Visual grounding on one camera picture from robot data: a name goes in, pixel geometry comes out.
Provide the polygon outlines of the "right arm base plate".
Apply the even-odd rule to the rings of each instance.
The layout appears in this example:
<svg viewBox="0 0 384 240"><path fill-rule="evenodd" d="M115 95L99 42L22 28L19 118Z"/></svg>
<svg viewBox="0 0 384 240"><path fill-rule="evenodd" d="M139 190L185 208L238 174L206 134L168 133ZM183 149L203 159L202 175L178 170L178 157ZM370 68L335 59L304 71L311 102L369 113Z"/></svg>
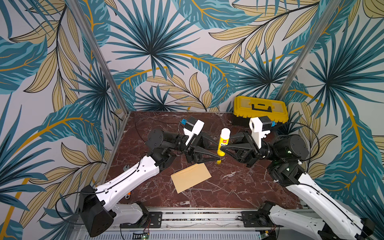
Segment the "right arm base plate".
<svg viewBox="0 0 384 240"><path fill-rule="evenodd" d="M275 228L279 227L272 222L267 213L260 211L243 211L240 219L245 228Z"/></svg>

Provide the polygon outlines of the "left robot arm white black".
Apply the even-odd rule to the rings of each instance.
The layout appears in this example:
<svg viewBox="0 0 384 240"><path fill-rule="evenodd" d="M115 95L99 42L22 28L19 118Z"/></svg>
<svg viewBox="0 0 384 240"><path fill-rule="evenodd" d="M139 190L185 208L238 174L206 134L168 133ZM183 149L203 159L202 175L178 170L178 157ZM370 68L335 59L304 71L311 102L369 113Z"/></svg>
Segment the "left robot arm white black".
<svg viewBox="0 0 384 240"><path fill-rule="evenodd" d="M153 129L148 135L149 151L137 164L116 178L96 188L81 190L79 214L90 237L97 237L113 225L144 227L149 211L139 202L123 211L118 202L146 180L168 168L176 159L176 152L185 155L189 163L202 164L219 160L218 142L206 133L190 136Z"/></svg>

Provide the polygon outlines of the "manila paper envelope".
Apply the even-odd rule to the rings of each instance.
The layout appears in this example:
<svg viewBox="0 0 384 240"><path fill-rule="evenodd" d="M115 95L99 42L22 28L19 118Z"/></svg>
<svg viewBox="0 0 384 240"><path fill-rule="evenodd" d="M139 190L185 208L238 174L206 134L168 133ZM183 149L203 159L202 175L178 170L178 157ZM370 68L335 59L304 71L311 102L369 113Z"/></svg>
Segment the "manila paper envelope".
<svg viewBox="0 0 384 240"><path fill-rule="evenodd" d="M171 175L178 194L210 179L211 177L212 176L204 163L194 164Z"/></svg>

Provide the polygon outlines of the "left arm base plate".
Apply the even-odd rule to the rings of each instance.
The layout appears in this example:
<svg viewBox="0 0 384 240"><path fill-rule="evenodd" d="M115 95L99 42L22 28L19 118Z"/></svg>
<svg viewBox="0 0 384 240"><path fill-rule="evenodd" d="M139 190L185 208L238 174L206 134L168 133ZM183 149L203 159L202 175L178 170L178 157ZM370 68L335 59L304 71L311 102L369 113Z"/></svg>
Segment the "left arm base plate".
<svg viewBox="0 0 384 240"><path fill-rule="evenodd" d="M162 224L162 216L162 212L149 212L144 214L136 223L124 223L120 224L120 227L122 229L144 229L144 227L150 229L159 229L161 228Z"/></svg>

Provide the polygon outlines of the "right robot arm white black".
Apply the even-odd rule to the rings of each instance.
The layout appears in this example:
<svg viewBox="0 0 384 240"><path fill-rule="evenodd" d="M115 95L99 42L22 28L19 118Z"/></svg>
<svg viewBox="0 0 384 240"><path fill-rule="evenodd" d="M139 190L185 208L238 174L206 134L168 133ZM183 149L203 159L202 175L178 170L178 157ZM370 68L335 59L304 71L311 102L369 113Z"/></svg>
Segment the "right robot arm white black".
<svg viewBox="0 0 384 240"><path fill-rule="evenodd" d="M328 195L302 168L309 155L299 135L285 135L273 144L261 142L258 147L249 133L232 137L233 143L221 150L240 163L252 167L258 160L269 160L271 178L305 202L317 215L311 218L265 202L257 213L261 225L272 223L315 240L369 240L375 223L351 213Z"/></svg>

